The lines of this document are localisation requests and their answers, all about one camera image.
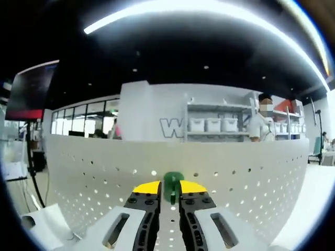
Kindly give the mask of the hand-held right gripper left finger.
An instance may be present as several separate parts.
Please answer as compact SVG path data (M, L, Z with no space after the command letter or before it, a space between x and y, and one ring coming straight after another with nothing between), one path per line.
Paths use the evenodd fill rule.
M160 212L161 182L141 184L124 206L115 206L67 250L154 250Z

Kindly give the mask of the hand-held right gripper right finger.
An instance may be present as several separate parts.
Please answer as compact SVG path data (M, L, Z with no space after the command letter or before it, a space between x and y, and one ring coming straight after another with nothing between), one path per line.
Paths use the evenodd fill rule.
M180 181L180 230L186 250L268 250L251 226L218 207L205 187Z

